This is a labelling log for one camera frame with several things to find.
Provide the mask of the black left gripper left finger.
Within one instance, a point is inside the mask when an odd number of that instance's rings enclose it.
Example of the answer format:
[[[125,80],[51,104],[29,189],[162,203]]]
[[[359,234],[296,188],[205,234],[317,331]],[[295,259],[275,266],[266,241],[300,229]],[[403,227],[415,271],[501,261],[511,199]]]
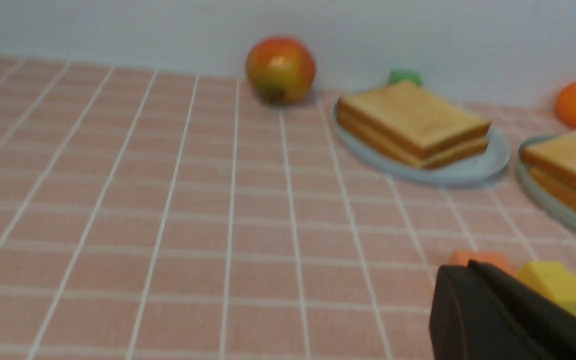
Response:
[[[443,265],[429,318],[435,360],[551,360],[473,269]]]

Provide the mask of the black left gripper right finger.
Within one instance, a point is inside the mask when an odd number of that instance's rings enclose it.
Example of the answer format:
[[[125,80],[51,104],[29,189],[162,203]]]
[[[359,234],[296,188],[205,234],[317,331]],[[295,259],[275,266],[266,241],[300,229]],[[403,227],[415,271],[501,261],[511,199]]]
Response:
[[[576,360],[576,316],[497,266],[469,260],[528,337],[555,360]]]

